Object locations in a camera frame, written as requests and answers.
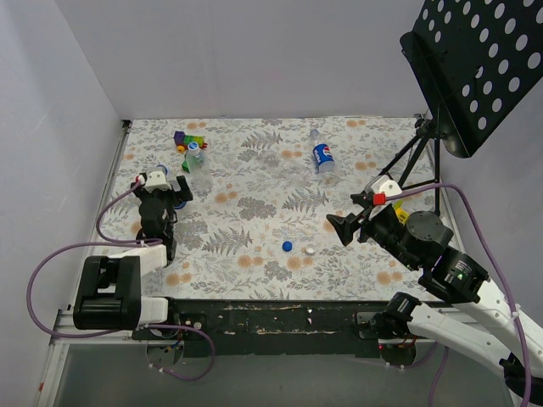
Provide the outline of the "Pocari Sweat labelled bottle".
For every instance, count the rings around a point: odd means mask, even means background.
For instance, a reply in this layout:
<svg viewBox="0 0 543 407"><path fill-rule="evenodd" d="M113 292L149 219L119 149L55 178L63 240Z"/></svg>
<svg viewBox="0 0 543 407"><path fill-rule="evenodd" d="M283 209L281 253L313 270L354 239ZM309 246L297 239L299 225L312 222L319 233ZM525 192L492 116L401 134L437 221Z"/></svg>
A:
<svg viewBox="0 0 543 407"><path fill-rule="evenodd" d="M159 190L171 195L174 209L182 209L187 202L193 200L186 176L168 177L168 170L162 164L159 164L157 169L162 173Z"/></svg>

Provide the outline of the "clear unlabelled plastic bottle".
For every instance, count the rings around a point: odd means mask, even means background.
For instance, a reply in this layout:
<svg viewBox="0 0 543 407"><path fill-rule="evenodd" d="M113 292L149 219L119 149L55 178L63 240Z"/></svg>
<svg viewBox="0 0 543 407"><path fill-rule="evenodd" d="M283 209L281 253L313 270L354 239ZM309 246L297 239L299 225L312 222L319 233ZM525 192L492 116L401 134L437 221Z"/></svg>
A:
<svg viewBox="0 0 543 407"><path fill-rule="evenodd" d="M198 193L209 192L212 188L212 178L210 163L205 151L202 148L199 148L199 151L188 150L187 155L194 191Z"/></svg>

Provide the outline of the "Pepsi bottle blue label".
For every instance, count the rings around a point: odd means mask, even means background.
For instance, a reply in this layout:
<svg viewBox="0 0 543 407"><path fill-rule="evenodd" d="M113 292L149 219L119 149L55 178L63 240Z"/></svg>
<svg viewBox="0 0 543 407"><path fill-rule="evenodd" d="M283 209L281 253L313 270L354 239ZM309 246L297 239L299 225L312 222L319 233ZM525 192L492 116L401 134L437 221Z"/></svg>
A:
<svg viewBox="0 0 543 407"><path fill-rule="evenodd" d="M327 143L327 138L317 129L310 131L312 155L319 175L332 174L336 169L336 161Z"/></svg>

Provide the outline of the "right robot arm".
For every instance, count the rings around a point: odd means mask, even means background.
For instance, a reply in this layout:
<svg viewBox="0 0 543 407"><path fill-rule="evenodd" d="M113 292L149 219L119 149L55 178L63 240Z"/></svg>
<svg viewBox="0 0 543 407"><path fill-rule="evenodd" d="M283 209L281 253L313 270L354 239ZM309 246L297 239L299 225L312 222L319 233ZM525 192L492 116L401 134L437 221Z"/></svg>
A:
<svg viewBox="0 0 543 407"><path fill-rule="evenodd" d="M476 320L481 330L442 315L418 298L396 293L385 309L361 325L366 337L426 337L485 365L505 380L521 405L542 404L542 329L517 306L479 263L453 248L453 232L439 216L417 211L401 220L392 205L376 215L328 215L344 246L356 233L373 240L444 303Z"/></svg>

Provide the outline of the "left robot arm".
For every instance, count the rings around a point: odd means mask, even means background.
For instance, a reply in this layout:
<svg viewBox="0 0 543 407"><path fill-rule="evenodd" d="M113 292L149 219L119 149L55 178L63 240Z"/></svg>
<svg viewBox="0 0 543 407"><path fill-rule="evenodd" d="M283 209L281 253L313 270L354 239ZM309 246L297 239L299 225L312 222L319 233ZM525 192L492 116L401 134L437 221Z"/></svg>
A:
<svg viewBox="0 0 543 407"><path fill-rule="evenodd" d="M157 335L173 338L180 330L167 298L146 297L142 279L165 268L176 256L176 210L193 200L185 176L166 179L161 170L138 176L132 191L140 200L137 247L85 260L73 311L80 330L134 330L151 324Z"/></svg>

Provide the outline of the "yellow green toy block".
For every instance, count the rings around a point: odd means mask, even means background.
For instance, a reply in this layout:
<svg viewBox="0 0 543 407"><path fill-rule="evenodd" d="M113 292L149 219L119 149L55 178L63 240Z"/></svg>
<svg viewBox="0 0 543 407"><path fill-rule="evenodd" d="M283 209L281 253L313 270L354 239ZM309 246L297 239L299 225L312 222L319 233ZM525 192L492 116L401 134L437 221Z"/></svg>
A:
<svg viewBox="0 0 543 407"><path fill-rule="evenodd" d="M407 222L407 220L408 220L408 218L410 216L410 213L407 212L405 209L403 209L402 204L403 204L402 201L399 201L399 202L395 203L394 204L394 210L395 210L395 214L396 214L396 217L397 217L398 221L402 225L404 225Z"/></svg>

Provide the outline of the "green blue toy figure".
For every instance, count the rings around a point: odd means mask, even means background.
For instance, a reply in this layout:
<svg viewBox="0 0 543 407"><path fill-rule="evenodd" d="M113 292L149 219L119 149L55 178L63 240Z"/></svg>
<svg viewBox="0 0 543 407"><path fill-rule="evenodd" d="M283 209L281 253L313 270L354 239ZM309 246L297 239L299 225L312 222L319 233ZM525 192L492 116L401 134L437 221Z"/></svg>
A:
<svg viewBox="0 0 543 407"><path fill-rule="evenodd" d="M190 168L189 168L189 165L188 165L188 155L187 154L185 154L184 157L183 157L182 169L187 173L190 172Z"/></svg>

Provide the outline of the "colourful toy block train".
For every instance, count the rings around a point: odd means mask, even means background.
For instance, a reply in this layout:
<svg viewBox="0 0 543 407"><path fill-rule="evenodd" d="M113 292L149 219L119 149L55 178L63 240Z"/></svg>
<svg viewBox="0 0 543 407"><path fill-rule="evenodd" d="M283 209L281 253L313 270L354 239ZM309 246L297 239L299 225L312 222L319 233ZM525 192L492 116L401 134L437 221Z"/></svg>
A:
<svg viewBox="0 0 543 407"><path fill-rule="evenodd" d="M200 148L206 149L208 143L201 136L187 135L184 131L176 131L173 136L173 141L176 145L176 150L180 153L184 153L188 150L188 145L191 142L195 142Z"/></svg>

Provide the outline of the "black music stand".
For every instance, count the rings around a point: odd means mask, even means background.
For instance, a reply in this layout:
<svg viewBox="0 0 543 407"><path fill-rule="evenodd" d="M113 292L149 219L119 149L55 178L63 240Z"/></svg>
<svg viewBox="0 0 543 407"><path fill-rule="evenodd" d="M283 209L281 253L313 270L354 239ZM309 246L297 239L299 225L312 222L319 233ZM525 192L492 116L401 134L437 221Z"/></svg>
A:
<svg viewBox="0 0 543 407"><path fill-rule="evenodd" d="M431 114L392 160L403 186L428 143L472 157L541 80L542 3L427 1L400 45Z"/></svg>

